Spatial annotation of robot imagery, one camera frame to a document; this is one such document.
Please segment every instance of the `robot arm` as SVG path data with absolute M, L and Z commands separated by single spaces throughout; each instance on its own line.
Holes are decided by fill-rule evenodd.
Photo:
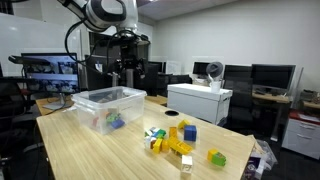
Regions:
M 103 32 L 110 26 L 118 31 L 137 29 L 138 11 L 135 0 L 58 0 L 93 32 Z

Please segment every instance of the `light wood tabletop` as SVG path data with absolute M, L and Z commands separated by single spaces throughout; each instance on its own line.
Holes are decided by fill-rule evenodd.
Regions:
M 40 111 L 40 114 L 41 116 L 45 116 L 49 113 L 51 113 L 53 110 L 51 109 L 47 109 L 47 108 L 44 108 L 43 106 L 46 105 L 46 104 L 49 104 L 51 102 L 55 102 L 55 101 L 58 101 L 59 99 L 56 98 L 56 97 L 52 97 L 52 98 L 45 98 L 45 99 L 37 99 L 36 100 L 36 104 L 38 106 L 38 109 Z M 73 105 L 73 102 L 70 100 L 70 96 L 66 97 L 66 104 L 68 105 Z M 64 111 L 66 108 L 63 108 L 63 109 L 59 109 L 57 110 L 56 112 L 61 112 L 61 111 Z
M 253 98 L 257 99 L 263 99 L 263 100 L 268 100 L 268 101 L 275 101 L 278 103 L 283 103 L 283 104 L 288 104 L 290 103 L 290 99 L 288 96 L 272 96 L 272 94 L 256 94 L 252 93 Z
M 145 101 L 141 118 L 107 135 L 77 120 L 76 110 L 37 118 L 55 179 L 240 179 L 254 142 L 241 134 L 180 113 L 169 117 L 167 108 Z M 144 129 L 169 127 L 188 119 L 197 127 L 192 174 L 181 173 L 181 157 L 173 152 L 154 154 L 144 148 Z M 183 139 L 183 132 L 178 132 Z M 224 167 L 207 161 L 209 149 L 226 156 Z
M 159 105 L 167 104 L 167 101 L 168 101 L 168 99 L 166 97 L 159 96 L 159 95 L 157 95 L 157 96 L 146 96 L 145 99 L 148 100 L 148 101 L 154 102 L 156 104 L 159 104 Z
M 313 102 L 303 101 L 303 106 L 304 107 L 309 107 L 309 108 L 314 108 L 314 109 L 320 109 L 320 104 L 316 104 L 316 103 L 313 103 Z

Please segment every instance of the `white cabinet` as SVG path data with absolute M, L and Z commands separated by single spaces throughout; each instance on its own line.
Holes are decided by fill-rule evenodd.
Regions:
M 320 126 L 296 119 L 289 119 L 282 147 L 319 159 Z
M 168 108 L 219 124 L 228 116 L 231 90 L 212 93 L 210 87 L 175 84 L 168 86 Z

